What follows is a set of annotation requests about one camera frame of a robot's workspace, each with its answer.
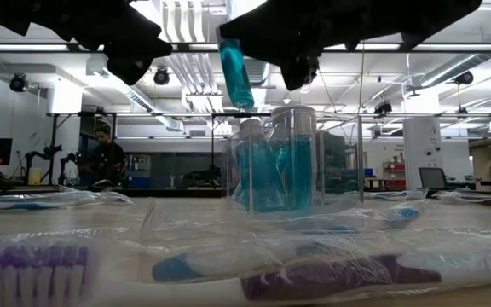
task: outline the man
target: man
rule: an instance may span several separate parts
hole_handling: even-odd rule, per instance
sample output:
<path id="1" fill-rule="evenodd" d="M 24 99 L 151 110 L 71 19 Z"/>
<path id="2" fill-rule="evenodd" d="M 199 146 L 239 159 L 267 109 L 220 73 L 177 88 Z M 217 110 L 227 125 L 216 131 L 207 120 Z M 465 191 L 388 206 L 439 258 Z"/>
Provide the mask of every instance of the man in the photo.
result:
<path id="1" fill-rule="evenodd" d="M 95 138 L 100 143 L 94 150 L 94 171 L 97 180 L 109 180 L 113 185 L 119 185 L 122 180 L 124 167 L 124 151 L 111 139 L 111 128 L 104 125 L 95 130 Z"/>

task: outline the ceiling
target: ceiling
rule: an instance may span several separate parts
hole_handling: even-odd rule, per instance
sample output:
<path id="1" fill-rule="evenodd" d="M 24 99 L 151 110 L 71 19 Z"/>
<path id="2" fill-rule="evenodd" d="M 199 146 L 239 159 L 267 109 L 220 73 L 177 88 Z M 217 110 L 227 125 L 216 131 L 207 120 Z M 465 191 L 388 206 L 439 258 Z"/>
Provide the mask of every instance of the ceiling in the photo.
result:
<path id="1" fill-rule="evenodd" d="M 213 8 L 223 8 L 224 0 L 204 1 L 203 31 L 208 42 L 215 41 L 215 27 L 225 20 L 225 16 L 214 15 Z M 0 43 L 59 43 L 60 39 L 50 30 L 41 26 L 32 26 L 28 35 L 22 38 L 0 26 Z M 399 35 L 376 38 L 370 43 L 399 43 Z M 491 0 L 484 1 L 479 10 L 463 20 L 427 40 L 429 43 L 491 43 Z M 101 105 L 108 110 L 130 111 L 130 101 L 106 80 L 86 73 L 88 54 L 0 54 L 0 65 L 44 64 L 60 68 L 84 84 L 84 104 Z M 211 64 L 217 87 L 222 91 L 222 104 L 231 108 L 222 77 L 221 62 L 218 54 L 210 53 Z M 321 69 L 318 78 L 311 84 L 310 90 L 289 92 L 277 67 L 270 68 L 269 79 L 263 85 L 266 99 L 259 110 L 269 110 L 283 105 L 288 98 L 291 104 L 304 104 L 318 111 L 358 112 L 372 111 L 380 102 L 380 97 L 372 100 L 386 89 L 385 99 L 391 101 L 394 112 L 401 111 L 403 102 L 402 87 L 409 76 L 422 76 L 454 59 L 456 54 L 324 54 L 320 58 Z M 137 88 L 152 99 L 153 104 L 166 112 L 187 111 L 181 104 L 182 85 L 170 70 L 170 83 L 158 86 L 153 81 L 157 66 L 167 66 L 165 59 L 156 59 L 151 72 L 137 83 Z M 491 96 L 491 60 L 471 69 L 475 81 L 471 85 L 461 86 L 459 95 L 455 84 L 440 84 L 433 90 L 439 94 L 442 111 L 454 112 L 459 104 L 479 101 Z M 491 113 L 491 102 L 475 109 L 475 113 Z"/>

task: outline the table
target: table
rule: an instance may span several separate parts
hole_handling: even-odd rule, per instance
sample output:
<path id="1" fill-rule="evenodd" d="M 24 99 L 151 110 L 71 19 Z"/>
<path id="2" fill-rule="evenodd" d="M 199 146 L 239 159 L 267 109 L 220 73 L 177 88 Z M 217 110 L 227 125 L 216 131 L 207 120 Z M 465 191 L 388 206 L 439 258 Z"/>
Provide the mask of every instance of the table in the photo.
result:
<path id="1" fill-rule="evenodd" d="M 74 209 L 48 211 L 0 212 L 0 235 L 18 232 L 60 231 L 93 227 L 139 227 L 146 216 L 153 199 L 133 199 L 136 206 L 86 206 Z M 214 199 L 158 199 L 162 208 L 182 208 L 183 219 L 199 218 L 208 221 L 208 214 L 198 217 L 198 212 L 189 211 L 190 206 L 219 206 L 221 201 Z M 375 207 L 376 201 L 368 201 L 366 206 Z M 491 228 L 491 207 L 444 205 L 440 201 L 429 200 L 422 218 L 412 222 L 410 228 L 454 227 Z M 335 307 L 432 307 L 432 306 L 478 306 L 491 307 L 491 286 L 476 287 L 445 293 L 430 293 L 399 298 L 377 298 L 335 304 Z"/>

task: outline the plastic bottle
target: plastic bottle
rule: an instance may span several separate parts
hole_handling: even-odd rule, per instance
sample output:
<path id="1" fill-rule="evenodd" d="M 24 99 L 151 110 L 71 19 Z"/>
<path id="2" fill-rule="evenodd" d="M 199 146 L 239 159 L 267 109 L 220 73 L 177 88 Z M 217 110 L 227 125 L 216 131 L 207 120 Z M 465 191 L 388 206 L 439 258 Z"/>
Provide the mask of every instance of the plastic bottle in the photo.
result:
<path id="1" fill-rule="evenodd" d="M 272 115 L 275 129 L 269 142 L 284 183 L 287 210 L 308 209 L 317 172 L 314 109 L 279 107 Z"/>
<path id="2" fill-rule="evenodd" d="M 225 77 L 228 95 L 233 106 L 240 109 L 251 109 L 255 100 L 247 76 L 244 55 L 237 39 L 222 38 L 217 28 L 217 41 L 221 56 L 222 73 Z"/>
<path id="3" fill-rule="evenodd" d="M 248 119 L 243 122 L 240 125 L 240 139 L 236 148 L 236 161 L 241 191 L 235 195 L 236 199 L 247 211 L 285 210 L 285 193 L 280 173 L 259 121 Z"/>

